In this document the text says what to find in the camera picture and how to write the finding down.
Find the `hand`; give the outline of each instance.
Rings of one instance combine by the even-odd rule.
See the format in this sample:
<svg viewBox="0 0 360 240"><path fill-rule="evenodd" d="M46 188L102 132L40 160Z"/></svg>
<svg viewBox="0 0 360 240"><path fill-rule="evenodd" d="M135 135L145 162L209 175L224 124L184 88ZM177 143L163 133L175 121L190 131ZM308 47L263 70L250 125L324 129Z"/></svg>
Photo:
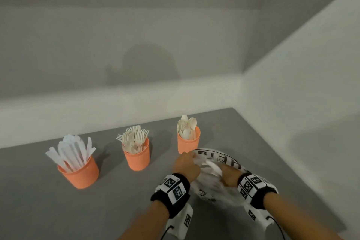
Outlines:
<svg viewBox="0 0 360 240"><path fill-rule="evenodd" d="M223 172L222 181L229 187L237 187L239 177L243 174L240 170L229 165L219 163L220 169Z"/></svg>
<svg viewBox="0 0 360 240"><path fill-rule="evenodd" d="M182 174L192 183L200 174L200 167L195 165L193 161L195 156L194 152L183 152L175 161L172 172Z"/></svg>

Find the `wristband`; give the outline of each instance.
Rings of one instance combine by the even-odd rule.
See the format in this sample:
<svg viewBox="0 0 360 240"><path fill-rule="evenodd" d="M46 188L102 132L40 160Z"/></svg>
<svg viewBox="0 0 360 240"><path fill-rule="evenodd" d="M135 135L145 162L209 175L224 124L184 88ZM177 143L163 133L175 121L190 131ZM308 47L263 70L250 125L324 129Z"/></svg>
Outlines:
<svg viewBox="0 0 360 240"><path fill-rule="evenodd" d="M190 183L182 174L170 174L156 187L150 200L162 202L169 211L169 218L174 218L185 206L190 195Z"/></svg>
<svg viewBox="0 0 360 240"><path fill-rule="evenodd" d="M251 206L260 210L265 210L263 201L267 193L279 193L266 179L252 173L245 173L239 177L238 191Z"/></svg>

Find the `black cable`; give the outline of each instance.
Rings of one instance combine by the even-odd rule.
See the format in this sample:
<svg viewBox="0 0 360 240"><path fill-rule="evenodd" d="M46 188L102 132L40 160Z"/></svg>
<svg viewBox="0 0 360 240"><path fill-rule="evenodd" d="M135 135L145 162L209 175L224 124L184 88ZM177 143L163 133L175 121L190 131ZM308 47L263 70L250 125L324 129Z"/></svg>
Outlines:
<svg viewBox="0 0 360 240"><path fill-rule="evenodd" d="M168 226L167 227L167 229L165 230L165 232L164 232L164 234L162 235L162 237L160 238L160 240L162 240L163 238L164 238L164 236L165 236L165 234L167 233L167 231L169 230L169 229L173 229L174 228L174 226Z"/></svg>
<svg viewBox="0 0 360 240"><path fill-rule="evenodd" d="M276 222L276 220L273 219L271 216L268 216L266 219L269 219L269 218L271 218L272 220L275 221L276 225L279 227L279 229L280 229L280 231L281 231L281 234L283 235L283 239L286 240L286 239L285 239L285 236L284 236L284 233L283 233L283 230L281 229L280 225L279 225L279 224Z"/></svg>

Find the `utensil holder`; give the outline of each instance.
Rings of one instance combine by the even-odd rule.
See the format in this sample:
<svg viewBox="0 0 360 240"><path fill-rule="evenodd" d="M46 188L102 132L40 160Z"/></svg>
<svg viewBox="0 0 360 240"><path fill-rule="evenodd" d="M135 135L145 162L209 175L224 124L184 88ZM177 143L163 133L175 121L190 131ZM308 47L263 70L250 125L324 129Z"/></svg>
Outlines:
<svg viewBox="0 0 360 240"><path fill-rule="evenodd" d="M75 188L84 189L92 185L99 177L99 169L95 159L91 156L81 169L67 173L58 165L58 170L74 185Z"/></svg>
<svg viewBox="0 0 360 240"><path fill-rule="evenodd" d="M141 171L145 169L150 163L150 146L149 138L144 142L145 149L137 154L130 154L124 151L127 164L133 171Z"/></svg>
<svg viewBox="0 0 360 240"><path fill-rule="evenodd" d="M180 154L183 152L188 153L188 152L198 148L201 131L200 131L200 128L197 126L195 128L195 133L196 133L196 139L194 139L192 141L183 139L182 137L180 137L180 135L178 133L178 152Z"/></svg>

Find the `plastic bag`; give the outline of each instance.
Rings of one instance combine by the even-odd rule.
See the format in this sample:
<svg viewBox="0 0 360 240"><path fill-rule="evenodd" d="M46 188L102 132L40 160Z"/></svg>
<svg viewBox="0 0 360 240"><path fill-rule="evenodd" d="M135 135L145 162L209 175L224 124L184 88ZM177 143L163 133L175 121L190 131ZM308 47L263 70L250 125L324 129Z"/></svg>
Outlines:
<svg viewBox="0 0 360 240"><path fill-rule="evenodd" d="M270 218L272 216L268 211L255 209L245 201L236 187L226 187L220 181L222 171L218 167L219 162L239 169L243 173L248 173L249 171L245 167L241 166L231 156L218 150L201 148L193 152L197 154L194 163L201 168L200 175L190 185L195 194L222 209L229 206L243 206L248 216L260 225L264 231L268 225L273 224L274 221Z"/></svg>

